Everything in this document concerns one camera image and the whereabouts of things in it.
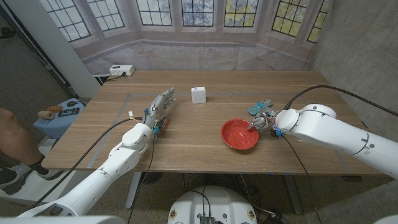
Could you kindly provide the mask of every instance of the robotic hand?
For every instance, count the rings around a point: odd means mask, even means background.
[[[256,128],[259,133],[262,133],[266,128],[275,123],[275,118],[279,112],[267,106],[262,108],[250,122],[248,129]]]
[[[143,123],[153,128],[156,122],[163,118],[166,109],[175,101],[174,87],[157,96],[146,110]]]

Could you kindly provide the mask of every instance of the power strip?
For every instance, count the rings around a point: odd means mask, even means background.
[[[112,65],[109,69],[111,75],[120,76],[123,72],[126,72],[126,75],[132,75],[135,71],[134,66],[132,65]]]

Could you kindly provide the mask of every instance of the white box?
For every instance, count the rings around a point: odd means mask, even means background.
[[[192,103],[206,103],[206,88],[193,87],[191,89]]]
[[[132,65],[112,65],[109,71],[111,72],[111,75],[120,76],[123,72],[126,72],[126,76],[129,76],[134,73],[135,69]]]

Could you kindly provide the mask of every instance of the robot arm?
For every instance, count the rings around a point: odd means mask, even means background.
[[[174,101],[174,88],[159,95],[152,102],[144,122],[136,124],[123,135],[122,141],[111,150],[108,159],[98,169],[62,198],[32,208],[18,217],[77,217],[86,214],[117,178],[138,164],[140,154],[146,150],[158,121]]]
[[[281,111],[275,124],[285,134],[343,151],[398,179],[398,143],[336,119],[336,113],[327,106],[307,105],[299,111]]]

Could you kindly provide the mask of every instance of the window pane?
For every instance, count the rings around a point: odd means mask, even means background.
[[[322,24],[323,24],[323,21],[325,21],[325,18],[326,18],[326,13],[319,12],[317,21],[315,22],[314,26],[317,28],[322,28]]]
[[[310,34],[310,37],[308,38],[308,40],[316,43],[318,41],[318,36],[319,36],[320,32],[321,32],[321,29],[318,29],[316,27],[312,28],[312,31],[311,31],[311,34]]]
[[[245,13],[246,12],[246,0],[238,0],[236,4],[236,12]]]
[[[75,6],[72,0],[61,0],[61,4],[63,7]]]
[[[193,0],[193,11],[194,12],[203,12],[203,4],[202,3],[203,3],[202,0]]]
[[[330,0],[324,0],[321,8],[321,12],[328,12],[329,11]]]
[[[258,3],[257,0],[249,0],[246,12],[256,13],[257,3]]]
[[[225,26],[234,26],[235,13],[225,14]]]
[[[108,10],[108,7],[105,4],[105,1],[96,1],[96,3],[98,5],[98,7],[99,7],[99,10],[102,13],[102,16],[107,16],[107,15],[110,14],[110,12]]]
[[[284,19],[284,23],[282,24],[282,29],[280,31],[285,34],[288,34],[291,27],[292,27],[292,21]]]
[[[294,19],[294,14],[296,13],[296,10],[297,10],[297,6],[289,5],[289,7],[287,8],[287,12],[286,12],[285,18],[293,20]]]
[[[89,35],[87,28],[83,22],[79,22],[79,23],[75,24],[75,27],[81,37],[86,37]]]
[[[280,17],[276,17],[275,18],[275,22],[274,22],[274,26],[273,26],[273,30],[276,31],[280,31],[280,29],[282,28],[282,24],[284,23],[284,20]]]
[[[80,39],[79,33],[75,29],[75,26],[67,26],[65,27],[65,30],[68,32],[69,37],[71,40],[77,40]]]
[[[204,0],[204,3],[203,12],[213,12],[214,0]]]
[[[305,8],[304,7],[298,7],[296,11],[296,15],[294,16],[294,21],[296,22],[302,22],[305,14]]]
[[[193,25],[194,26],[202,26],[203,25],[203,14],[202,13],[194,13],[193,14]]]
[[[76,7],[70,7],[68,9],[66,9],[66,11],[67,11],[68,16],[70,17],[70,19],[72,20],[72,22],[74,24],[82,21],[80,14],[77,11]]]
[[[293,22],[292,28],[290,28],[289,34],[292,35],[292,36],[296,36],[297,33],[299,32],[299,29],[300,29],[300,23]]]
[[[58,5],[58,3],[55,0],[49,0],[49,3],[52,7],[52,10],[60,9],[60,6]]]
[[[287,6],[289,6],[287,3],[281,2],[279,4],[277,16],[284,17],[287,11]]]
[[[98,6],[97,6],[97,4],[95,2],[90,3],[90,8],[93,11],[95,17],[100,17],[101,16],[100,9],[98,9]]]
[[[116,2],[114,0],[106,0],[106,5],[111,14],[119,13],[118,7],[116,6]]]
[[[253,26],[254,24],[254,14],[246,14],[244,18],[244,26]]]
[[[244,14],[236,14],[235,15],[235,24],[234,26],[239,27],[239,26],[243,26],[243,22],[244,22]]]
[[[235,13],[236,0],[226,0],[225,12]]]
[[[152,25],[152,19],[150,18],[149,12],[140,12],[142,24],[144,25]]]
[[[182,14],[183,22],[185,26],[193,26],[193,14],[190,12],[184,12]]]
[[[137,4],[139,6],[142,25],[172,25],[169,0],[137,0]]]
[[[104,20],[106,22],[106,25],[108,25],[109,29],[116,28],[116,26],[114,25],[112,16],[104,16]]]
[[[140,11],[149,11],[147,0],[137,0],[137,4]]]
[[[160,11],[170,12],[169,0],[159,0]]]
[[[257,4],[258,0],[227,0],[224,26],[252,27],[256,17]]]
[[[102,30],[108,30],[108,25],[106,25],[106,22],[103,17],[97,18],[97,21]]]
[[[163,25],[172,25],[172,16],[169,12],[161,12]]]
[[[153,25],[162,25],[162,19],[160,18],[160,12],[150,12]]]
[[[204,26],[213,26],[213,13],[204,13],[203,25]]]
[[[183,12],[192,12],[191,0],[182,0],[182,11]]]
[[[69,19],[68,14],[64,9],[61,11],[56,11],[55,14],[57,15],[63,26],[72,24],[72,21]]]
[[[148,5],[149,5],[149,10],[152,11],[157,11],[159,12],[159,5],[157,3],[157,0],[148,0]]]
[[[112,15],[112,18],[116,27],[124,26],[119,14]]]

